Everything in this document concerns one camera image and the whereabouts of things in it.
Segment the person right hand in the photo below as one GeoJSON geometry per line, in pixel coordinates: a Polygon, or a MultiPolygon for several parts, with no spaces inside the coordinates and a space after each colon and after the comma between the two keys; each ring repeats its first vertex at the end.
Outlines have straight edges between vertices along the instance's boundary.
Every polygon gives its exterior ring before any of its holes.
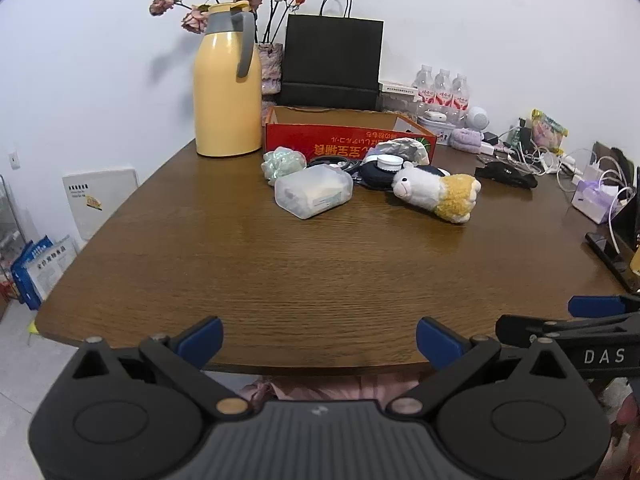
{"type": "Polygon", "coordinates": [[[616,414],[616,422],[628,430],[631,439],[639,437],[639,404],[631,393],[623,400],[620,409],[616,414]]]}

